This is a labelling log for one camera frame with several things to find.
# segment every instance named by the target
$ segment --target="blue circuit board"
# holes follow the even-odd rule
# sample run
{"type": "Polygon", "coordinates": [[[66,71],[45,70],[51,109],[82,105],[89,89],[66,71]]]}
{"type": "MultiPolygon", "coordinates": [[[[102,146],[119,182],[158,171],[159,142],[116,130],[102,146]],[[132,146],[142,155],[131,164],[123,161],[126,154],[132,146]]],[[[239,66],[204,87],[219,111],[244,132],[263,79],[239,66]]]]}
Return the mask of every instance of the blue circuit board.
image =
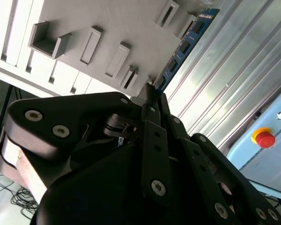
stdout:
{"type": "Polygon", "coordinates": [[[216,8],[203,9],[192,23],[162,73],[154,82],[159,94],[163,93],[219,11],[216,8]]]}

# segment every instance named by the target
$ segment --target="red emergency stop button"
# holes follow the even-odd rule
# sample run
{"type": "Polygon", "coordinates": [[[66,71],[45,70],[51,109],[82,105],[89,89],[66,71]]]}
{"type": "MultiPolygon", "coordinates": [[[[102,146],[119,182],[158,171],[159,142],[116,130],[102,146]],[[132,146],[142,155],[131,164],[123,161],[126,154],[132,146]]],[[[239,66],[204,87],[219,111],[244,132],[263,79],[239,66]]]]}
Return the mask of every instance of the red emergency stop button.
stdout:
{"type": "Polygon", "coordinates": [[[270,148],[275,144],[275,137],[268,131],[256,135],[255,140],[261,148],[270,148]]]}

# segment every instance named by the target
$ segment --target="light blue control box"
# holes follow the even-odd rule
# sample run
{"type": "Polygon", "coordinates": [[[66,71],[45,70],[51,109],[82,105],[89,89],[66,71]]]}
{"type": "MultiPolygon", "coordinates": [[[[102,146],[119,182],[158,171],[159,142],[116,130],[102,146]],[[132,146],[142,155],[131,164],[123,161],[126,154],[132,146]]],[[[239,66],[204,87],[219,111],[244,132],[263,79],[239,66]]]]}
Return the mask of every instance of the light blue control box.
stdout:
{"type": "Polygon", "coordinates": [[[232,146],[227,158],[263,193],[281,199],[281,94],[232,146]],[[270,128],[275,144],[267,149],[253,143],[259,128],[270,128]]]}

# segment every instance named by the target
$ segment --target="metal enclosure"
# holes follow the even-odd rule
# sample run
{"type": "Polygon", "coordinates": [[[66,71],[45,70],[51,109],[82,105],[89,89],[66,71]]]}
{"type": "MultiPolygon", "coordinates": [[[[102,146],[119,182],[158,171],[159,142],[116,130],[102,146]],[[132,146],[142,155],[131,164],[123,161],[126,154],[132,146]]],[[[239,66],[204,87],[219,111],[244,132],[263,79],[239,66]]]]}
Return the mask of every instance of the metal enclosure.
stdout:
{"type": "Polygon", "coordinates": [[[189,134],[225,151],[281,91],[281,0],[223,0],[165,93],[189,134]]]}

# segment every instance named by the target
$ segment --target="tangled wires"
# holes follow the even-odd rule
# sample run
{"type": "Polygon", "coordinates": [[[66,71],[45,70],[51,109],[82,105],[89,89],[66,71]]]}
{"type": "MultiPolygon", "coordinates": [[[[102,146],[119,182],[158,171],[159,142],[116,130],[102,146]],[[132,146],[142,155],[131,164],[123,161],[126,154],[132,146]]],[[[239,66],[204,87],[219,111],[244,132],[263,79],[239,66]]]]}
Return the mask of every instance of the tangled wires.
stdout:
{"type": "Polygon", "coordinates": [[[20,206],[22,208],[21,214],[28,219],[31,218],[28,217],[24,212],[28,212],[33,215],[37,211],[38,203],[34,199],[32,193],[23,187],[12,196],[10,202],[13,205],[20,206]]]}
{"type": "Polygon", "coordinates": [[[10,183],[7,186],[3,186],[2,184],[0,184],[0,191],[9,191],[12,194],[10,203],[13,205],[20,206],[22,208],[21,214],[27,219],[31,220],[31,217],[37,211],[38,204],[34,199],[32,193],[27,189],[21,187],[17,192],[10,190],[8,187],[11,186],[13,183],[14,182],[10,183]]]}

